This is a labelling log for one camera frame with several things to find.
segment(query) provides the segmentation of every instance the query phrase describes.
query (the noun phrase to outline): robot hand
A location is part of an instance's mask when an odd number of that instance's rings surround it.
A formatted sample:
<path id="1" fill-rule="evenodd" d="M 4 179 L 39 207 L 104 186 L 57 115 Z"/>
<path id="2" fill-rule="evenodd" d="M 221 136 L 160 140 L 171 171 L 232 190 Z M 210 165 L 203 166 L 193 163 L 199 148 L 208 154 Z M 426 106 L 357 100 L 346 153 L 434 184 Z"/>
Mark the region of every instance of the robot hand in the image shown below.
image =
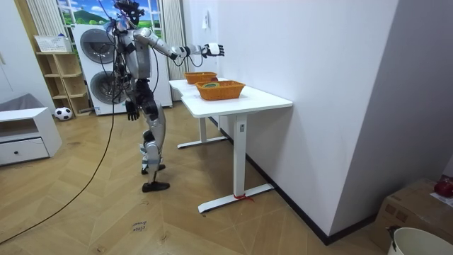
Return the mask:
<path id="1" fill-rule="evenodd" d="M 225 56 L 224 46 L 217 43 L 210 43 L 205 45 L 206 52 L 203 51 L 202 56 L 207 58 L 216 56 Z"/>
<path id="2" fill-rule="evenodd" d="M 139 110 L 137 108 L 137 106 L 135 105 L 134 102 L 130 101 L 130 100 L 126 100 L 126 112 L 127 112 L 127 120 L 138 120 L 138 118 L 140 117 L 140 113 L 139 113 Z"/>

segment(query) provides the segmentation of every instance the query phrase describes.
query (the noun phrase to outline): table foot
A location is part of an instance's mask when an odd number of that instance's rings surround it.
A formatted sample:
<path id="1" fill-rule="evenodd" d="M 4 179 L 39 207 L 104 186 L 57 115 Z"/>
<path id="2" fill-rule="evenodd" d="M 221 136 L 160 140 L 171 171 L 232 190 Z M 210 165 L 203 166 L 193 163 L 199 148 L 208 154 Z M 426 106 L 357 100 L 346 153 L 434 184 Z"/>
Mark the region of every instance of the table foot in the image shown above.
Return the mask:
<path id="1" fill-rule="evenodd" d="M 210 142 L 223 141 L 223 140 L 227 140 L 227 139 L 228 138 L 226 138 L 226 137 L 216 137 L 216 138 L 206 139 L 206 141 L 204 141 L 204 142 L 202 142 L 202 141 L 186 142 L 186 143 L 178 145 L 178 149 L 182 149 L 182 148 L 190 147 L 190 146 L 195 146 L 195 145 L 203 145 L 203 144 L 207 144 L 207 143 L 210 143 Z"/>
<path id="2" fill-rule="evenodd" d="M 272 189 L 274 189 L 274 187 L 272 185 L 270 185 L 269 183 L 267 183 L 267 184 L 246 190 L 246 196 L 248 196 L 248 197 L 254 196 L 254 195 L 257 195 L 257 194 L 265 192 L 265 191 L 270 191 Z M 212 209 L 219 208 L 223 205 L 228 205 L 228 204 L 236 202 L 236 201 L 239 201 L 239 200 L 235 199 L 233 197 L 233 195 L 228 195 L 226 197 L 218 198 L 216 200 L 212 200 L 212 201 L 199 205 L 198 211 L 200 213 L 205 213 Z"/>

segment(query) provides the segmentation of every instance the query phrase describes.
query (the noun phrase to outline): baseboard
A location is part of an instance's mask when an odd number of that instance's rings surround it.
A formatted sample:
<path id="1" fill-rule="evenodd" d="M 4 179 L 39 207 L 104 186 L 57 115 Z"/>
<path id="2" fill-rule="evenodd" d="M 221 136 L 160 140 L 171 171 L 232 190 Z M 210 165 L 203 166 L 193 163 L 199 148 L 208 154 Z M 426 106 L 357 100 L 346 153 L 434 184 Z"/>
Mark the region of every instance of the baseboard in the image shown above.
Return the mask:
<path id="1" fill-rule="evenodd" d="M 214 125 L 218 126 L 217 121 L 209 117 L 209 119 L 214 123 Z M 233 139 L 223 130 L 220 129 L 220 132 L 228 138 L 228 141 L 230 141 L 231 144 L 234 144 Z M 316 234 L 316 236 L 325 244 L 329 245 L 332 244 L 339 239 L 342 239 L 343 237 L 348 236 L 349 234 L 352 234 L 353 232 L 363 228 L 364 226 L 374 222 L 376 215 L 370 216 L 362 221 L 359 221 L 358 223 L 355 223 L 352 226 L 349 226 L 331 236 L 328 236 L 325 234 L 321 228 L 272 180 L 270 176 L 268 176 L 267 173 L 264 172 L 264 170 L 246 153 L 246 160 L 248 163 L 250 163 L 256 171 L 272 186 L 274 186 L 275 191 L 283 198 L 283 200 L 286 201 L 286 203 L 298 214 L 298 216 L 305 222 L 307 226 Z"/>

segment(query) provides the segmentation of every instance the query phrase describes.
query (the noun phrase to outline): humanoid robot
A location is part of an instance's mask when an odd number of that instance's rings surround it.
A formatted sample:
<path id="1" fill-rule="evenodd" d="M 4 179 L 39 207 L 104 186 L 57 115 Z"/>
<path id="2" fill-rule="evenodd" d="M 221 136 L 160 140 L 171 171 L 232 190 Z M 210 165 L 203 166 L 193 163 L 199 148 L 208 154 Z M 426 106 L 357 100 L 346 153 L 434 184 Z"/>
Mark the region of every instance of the humanoid robot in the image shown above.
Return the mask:
<path id="1" fill-rule="evenodd" d="M 112 19 L 106 27 L 112 28 L 108 29 L 108 32 L 111 31 L 114 35 L 114 43 L 119 52 L 117 57 L 123 60 L 123 62 L 115 61 L 114 73 L 118 78 L 116 80 L 129 84 L 128 89 L 125 89 L 128 119 L 138 119 L 139 110 L 141 110 L 149 126 L 149 129 L 143 132 L 142 147 L 145 164 L 142 174 L 149 174 L 149 181 L 143 184 L 142 191 L 162 191 L 170 187 L 169 183 L 156 181 L 157 171 L 165 168 L 165 165 L 161 164 L 165 138 L 165 115 L 162 105 L 154 100 L 153 91 L 148 85 L 151 73 L 149 47 L 173 61 L 176 59 L 184 61 L 191 55 L 202 55 L 204 58 L 224 56 L 224 49 L 217 43 L 205 46 L 169 47 L 151 29 L 136 29 L 139 17 L 144 15 L 144 10 L 139 9 L 138 3 L 132 0 L 118 0 L 115 8 L 121 12 L 121 15 L 118 16 L 119 20 Z"/>

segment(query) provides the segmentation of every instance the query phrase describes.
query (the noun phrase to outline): herringbone wooden floor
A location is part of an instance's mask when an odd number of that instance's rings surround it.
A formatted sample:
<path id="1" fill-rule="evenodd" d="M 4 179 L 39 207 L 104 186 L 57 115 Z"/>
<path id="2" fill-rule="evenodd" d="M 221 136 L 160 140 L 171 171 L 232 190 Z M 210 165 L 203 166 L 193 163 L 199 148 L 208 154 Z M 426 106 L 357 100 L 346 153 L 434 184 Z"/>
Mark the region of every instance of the herringbone wooden floor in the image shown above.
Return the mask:
<path id="1" fill-rule="evenodd" d="M 197 206 L 231 194 L 227 141 L 176 149 L 198 138 L 197 120 L 177 103 L 165 110 L 167 135 L 160 181 L 171 187 L 142 193 L 138 144 L 146 125 L 115 116 L 112 142 L 91 185 L 39 227 L 0 246 L 0 254 L 384 254 L 360 230 L 325 247 L 271 191 L 201 215 Z M 111 116 L 57 123 L 63 145 L 51 159 L 0 167 L 0 241 L 60 209 L 90 179 Z M 208 137 L 219 135 L 209 122 Z M 265 183 L 247 165 L 246 188 Z"/>

